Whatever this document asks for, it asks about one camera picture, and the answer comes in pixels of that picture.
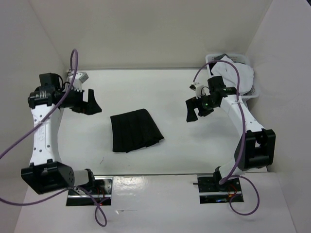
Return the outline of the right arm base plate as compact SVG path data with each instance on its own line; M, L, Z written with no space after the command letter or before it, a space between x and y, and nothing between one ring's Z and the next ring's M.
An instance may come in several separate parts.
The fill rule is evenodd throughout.
M229 203L231 198L233 198L232 202L244 202L238 178L229 180L224 186L219 186L211 174L199 174L193 185L198 188L201 204Z

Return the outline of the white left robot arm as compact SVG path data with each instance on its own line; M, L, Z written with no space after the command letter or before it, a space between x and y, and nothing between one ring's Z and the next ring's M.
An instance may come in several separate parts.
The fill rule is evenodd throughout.
M40 86L28 97L37 129L30 164L21 170L21 177L37 194L75 186L91 194L97 187L93 172L89 168L74 171L63 164L58 149L58 131L64 109L85 115L102 111L92 89L87 92L87 101L83 100L82 84L88 75L85 72L69 72L63 82L58 74L45 73L39 79Z

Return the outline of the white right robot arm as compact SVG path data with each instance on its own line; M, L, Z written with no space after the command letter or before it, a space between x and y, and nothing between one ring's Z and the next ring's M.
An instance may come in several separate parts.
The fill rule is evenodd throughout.
M205 86L200 83L193 82L190 85L196 96L186 100L186 121L195 122L219 107L233 122L240 137L234 157L229 163L217 167L213 173L214 188L223 191L230 185L230 180L251 169L267 167L273 163L276 134L253 117L237 89L227 87L221 76L214 76L207 83L209 94L205 93Z

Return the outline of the black skirt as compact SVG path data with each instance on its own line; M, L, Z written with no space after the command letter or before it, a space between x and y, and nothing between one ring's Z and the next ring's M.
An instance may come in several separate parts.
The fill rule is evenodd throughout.
M110 117L113 152L129 153L159 143L164 136L146 109Z

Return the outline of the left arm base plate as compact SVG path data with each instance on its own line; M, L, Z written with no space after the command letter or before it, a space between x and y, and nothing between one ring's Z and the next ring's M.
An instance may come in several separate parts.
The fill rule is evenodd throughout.
M93 187L85 187L101 206L110 206L112 201L113 178L95 178ZM79 188L70 190L67 195L66 206L93 206L91 197Z

